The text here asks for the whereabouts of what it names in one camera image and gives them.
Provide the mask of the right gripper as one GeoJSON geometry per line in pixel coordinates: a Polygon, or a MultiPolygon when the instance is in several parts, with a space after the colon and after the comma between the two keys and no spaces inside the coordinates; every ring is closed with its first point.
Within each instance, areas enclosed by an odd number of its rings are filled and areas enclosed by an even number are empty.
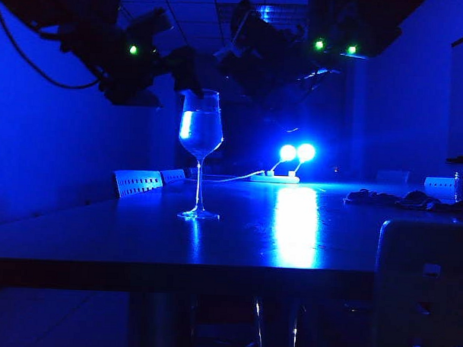
{"type": "Polygon", "coordinates": [[[288,69],[309,76],[334,70],[335,58],[326,37],[308,39],[300,25],[296,30],[277,29],[262,18],[258,27],[258,54],[267,62],[279,67],[285,64],[288,69]]]}

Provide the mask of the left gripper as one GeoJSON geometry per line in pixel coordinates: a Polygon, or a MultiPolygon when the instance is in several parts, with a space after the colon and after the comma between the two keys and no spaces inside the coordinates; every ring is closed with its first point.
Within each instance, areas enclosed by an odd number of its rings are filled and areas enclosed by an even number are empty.
{"type": "Polygon", "coordinates": [[[146,88],[156,76],[170,73],[174,88],[182,89],[184,97],[204,99],[195,73],[195,51],[190,46],[175,48],[162,56],[151,41],[138,40],[125,30],[114,30],[116,52],[113,57],[113,85],[115,87],[146,88]]]}

